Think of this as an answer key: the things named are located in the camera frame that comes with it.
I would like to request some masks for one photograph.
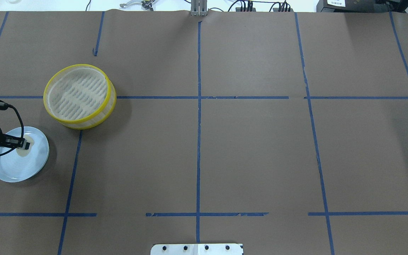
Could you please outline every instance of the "white metal plate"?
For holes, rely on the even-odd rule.
[[[243,255],[243,244],[154,245],[151,255]]]

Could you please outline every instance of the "black cable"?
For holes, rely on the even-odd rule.
[[[280,2],[276,2],[276,3],[274,3],[271,7],[270,7],[270,10],[268,10],[269,12],[271,12],[272,11],[272,9],[273,9],[273,7],[276,5],[276,4],[278,4],[279,5],[279,7],[278,8],[280,8],[281,7],[281,3]]]
[[[217,7],[210,8],[210,10],[211,10],[211,9],[217,9],[217,10],[220,10],[220,11],[222,11],[222,12],[225,12],[224,10],[222,10],[222,9],[220,9],[220,8],[217,8]]]
[[[237,1],[233,2],[233,4],[232,4],[232,5],[230,6],[230,8],[228,9],[228,11],[230,11],[231,8],[232,8],[237,2],[242,2],[242,3],[243,3],[243,8],[244,8],[244,9],[246,8],[245,1],[243,1],[243,0],[237,0]]]
[[[12,108],[12,109],[15,111],[15,113],[16,113],[16,115],[17,115],[17,118],[18,118],[18,121],[20,121],[20,126],[21,126],[21,139],[23,139],[24,126],[23,126],[23,121],[21,120],[20,114],[18,113],[18,111],[16,110],[16,108],[15,108],[13,105],[8,105],[8,107],[9,107],[9,108]],[[0,154],[0,157],[1,157],[2,155],[6,155],[6,154],[12,152],[14,149],[16,149],[16,148],[12,148],[12,149],[10,149],[10,150],[8,150],[8,151],[6,151],[6,152],[1,153],[1,154]]]
[[[87,11],[87,8],[89,7],[89,5],[91,4],[91,1],[92,0],[89,0],[89,3],[87,3],[87,5],[86,5],[86,9],[84,10],[84,11]]]

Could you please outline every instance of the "round plate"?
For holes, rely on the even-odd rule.
[[[8,135],[19,137],[21,128],[7,132]],[[15,149],[0,157],[0,179],[6,182],[24,181],[38,173],[47,163],[50,147],[47,137],[35,127],[25,126],[23,137],[31,143],[28,150]],[[10,150],[0,147],[0,153]]]

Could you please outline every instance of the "metal bracket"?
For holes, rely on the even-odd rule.
[[[243,255],[242,244],[154,245],[151,255]]]
[[[191,16],[207,16],[207,0],[191,0]]]

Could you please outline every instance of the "white label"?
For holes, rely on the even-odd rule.
[[[327,0],[329,5],[345,7],[345,0]]]

